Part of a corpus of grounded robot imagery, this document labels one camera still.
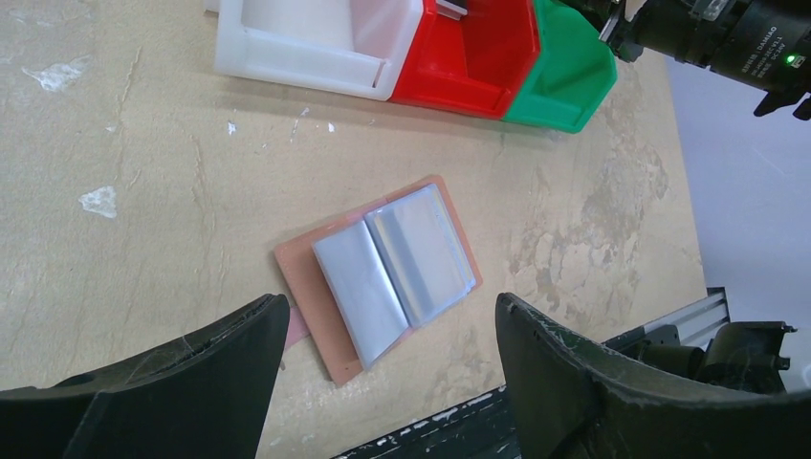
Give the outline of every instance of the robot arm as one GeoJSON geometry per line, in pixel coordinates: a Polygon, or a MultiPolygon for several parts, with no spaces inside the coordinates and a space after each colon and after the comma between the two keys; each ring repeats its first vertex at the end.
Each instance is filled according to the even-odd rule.
{"type": "Polygon", "coordinates": [[[811,120],[811,2],[796,0],[561,0],[600,31],[619,59],[644,48],[766,91],[762,117],[800,103],[811,120]]]}

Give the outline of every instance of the plastic bin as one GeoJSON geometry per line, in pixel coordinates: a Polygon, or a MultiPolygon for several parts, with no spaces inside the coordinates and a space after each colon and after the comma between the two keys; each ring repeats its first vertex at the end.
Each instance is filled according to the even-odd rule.
{"type": "Polygon", "coordinates": [[[391,100],[503,118],[540,51],[531,0],[469,0],[459,20],[424,7],[391,100]]]}
{"type": "Polygon", "coordinates": [[[214,69],[387,100],[422,0],[206,0],[219,11],[214,69]]]}
{"type": "Polygon", "coordinates": [[[540,54],[504,121],[580,132],[617,81],[611,50],[581,14],[535,0],[540,54]]]}

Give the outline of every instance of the green storage bin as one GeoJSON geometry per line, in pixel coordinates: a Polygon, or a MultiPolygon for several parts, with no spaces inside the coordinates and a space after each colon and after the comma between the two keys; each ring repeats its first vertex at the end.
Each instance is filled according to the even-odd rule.
{"type": "Polygon", "coordinates": [[[540,57],[504,121],[580,132],[617,80],[617,64],[576,10],[535,0],[540,57]]]}

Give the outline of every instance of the table surface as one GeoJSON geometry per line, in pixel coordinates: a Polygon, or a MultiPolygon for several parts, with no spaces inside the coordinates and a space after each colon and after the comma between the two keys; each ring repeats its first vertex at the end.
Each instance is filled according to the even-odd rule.
{"type": "Polygon", "coordinates": [[[434,173],[482,288],[341,388],[310,339],[293,346],[260,456],[335,454],[502,384],[500,292],[593,339],[705,294],[659,55],[621,64],[569,136],[215,75],[216,16],[197,0],[7,11],[2,389],[57,383],[286,293],[276,244],[434,173]],[[78,201],[103,186],[115,218],[78,201]]]}

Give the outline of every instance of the white storage bin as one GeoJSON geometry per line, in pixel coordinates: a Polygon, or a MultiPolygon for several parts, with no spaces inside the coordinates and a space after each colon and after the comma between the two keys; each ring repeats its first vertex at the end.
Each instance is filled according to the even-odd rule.
{"type": "Polygon", "coordinates": [[[387,100],[422,0],[206,0],[219,10],[214,70],[387,100]]]}

